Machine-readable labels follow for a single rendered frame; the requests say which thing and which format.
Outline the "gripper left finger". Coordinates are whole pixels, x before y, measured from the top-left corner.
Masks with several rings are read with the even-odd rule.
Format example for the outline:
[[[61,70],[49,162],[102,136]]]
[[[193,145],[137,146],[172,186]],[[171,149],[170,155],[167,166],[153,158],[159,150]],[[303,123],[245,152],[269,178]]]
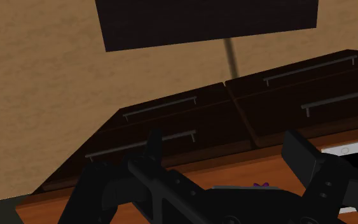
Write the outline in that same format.
[[[152,130],[142,155],[127,155],[119,166],[92,162],[81,173],[58,224],[110,224],[118,207],[132,203],[150,224],[216,224],[205,190],[180,172],[161,166],[162,133]]]

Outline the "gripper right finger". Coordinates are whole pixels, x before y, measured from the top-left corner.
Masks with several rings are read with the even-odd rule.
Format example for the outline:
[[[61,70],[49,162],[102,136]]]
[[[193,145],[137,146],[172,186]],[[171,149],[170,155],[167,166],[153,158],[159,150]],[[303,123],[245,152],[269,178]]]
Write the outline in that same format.
[[[345,224],[338,218],[341,206],[358,213],[358,168],[320,152],[295,130],[285,133],[282,158],[305,187],[288,224]]]

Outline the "dark brown chest of drawers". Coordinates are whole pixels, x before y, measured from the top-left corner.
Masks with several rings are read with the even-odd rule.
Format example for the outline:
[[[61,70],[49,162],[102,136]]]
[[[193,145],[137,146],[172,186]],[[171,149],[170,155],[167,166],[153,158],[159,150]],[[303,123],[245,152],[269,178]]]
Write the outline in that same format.
[[[358,142],[358,50],[275,69],[119,109],[17,207],[24,224],[58,224],[92,162],[119,166],[162,133],[161,166],[205,190],[216,224],[288,224],[305,187],[282,158],[286,131],[320,152]],[[212,189],[269,183],[279,190]],[[354,207],[338,218],[358,224]],[[150,224],[132,204],[110,224]]]

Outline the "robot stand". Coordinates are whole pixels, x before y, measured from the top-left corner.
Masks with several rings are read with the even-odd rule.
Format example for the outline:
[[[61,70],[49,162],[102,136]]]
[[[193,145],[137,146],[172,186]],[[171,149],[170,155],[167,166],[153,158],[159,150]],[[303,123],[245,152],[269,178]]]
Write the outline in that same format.
[[[107,52],[313,29],[319,0],[95,0]]]

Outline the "grey flat thing purple top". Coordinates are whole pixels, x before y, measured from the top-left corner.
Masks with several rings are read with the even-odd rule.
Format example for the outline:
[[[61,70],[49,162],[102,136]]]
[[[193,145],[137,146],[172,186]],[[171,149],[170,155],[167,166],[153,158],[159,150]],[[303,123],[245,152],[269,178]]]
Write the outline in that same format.
[[[218,186],[213,186],[212,189],[279,190],[278,187],[270,186],[270,184],[267,182],[261,185],[254,183],[252,186],[218,185]]]

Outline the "white phone with black screen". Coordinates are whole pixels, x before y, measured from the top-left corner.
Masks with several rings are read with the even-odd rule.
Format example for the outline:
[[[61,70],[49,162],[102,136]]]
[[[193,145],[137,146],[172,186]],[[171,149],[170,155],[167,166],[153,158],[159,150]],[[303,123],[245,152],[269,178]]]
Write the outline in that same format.
[[[321,152],[344,158],[352,166],[358,168],[358,142],[323,148]]]

